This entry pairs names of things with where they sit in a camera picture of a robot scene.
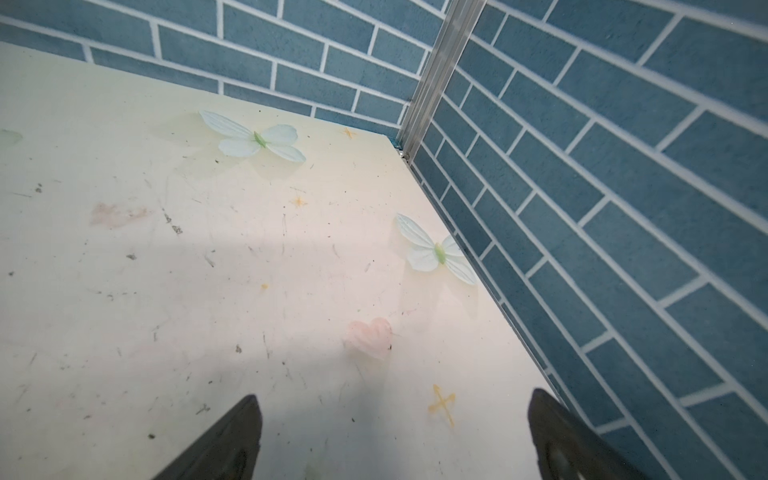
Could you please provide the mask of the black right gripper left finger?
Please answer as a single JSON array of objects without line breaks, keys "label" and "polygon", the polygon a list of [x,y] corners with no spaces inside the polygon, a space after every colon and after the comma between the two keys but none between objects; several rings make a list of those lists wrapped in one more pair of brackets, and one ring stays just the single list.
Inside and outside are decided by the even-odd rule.
[{"label": "black right gripper left finger", "polygon": [[154,479],[252,479],[262,428],[258,399],[246,395]]}]

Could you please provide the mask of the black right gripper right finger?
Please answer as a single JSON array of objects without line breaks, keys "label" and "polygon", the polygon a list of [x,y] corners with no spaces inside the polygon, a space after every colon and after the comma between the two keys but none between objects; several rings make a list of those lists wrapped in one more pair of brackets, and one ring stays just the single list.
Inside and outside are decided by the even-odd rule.
[{"label": "black right gripper right finger", "polygon": [[646,477],[543,389],[533,390],[527,418],[543,479]]}]

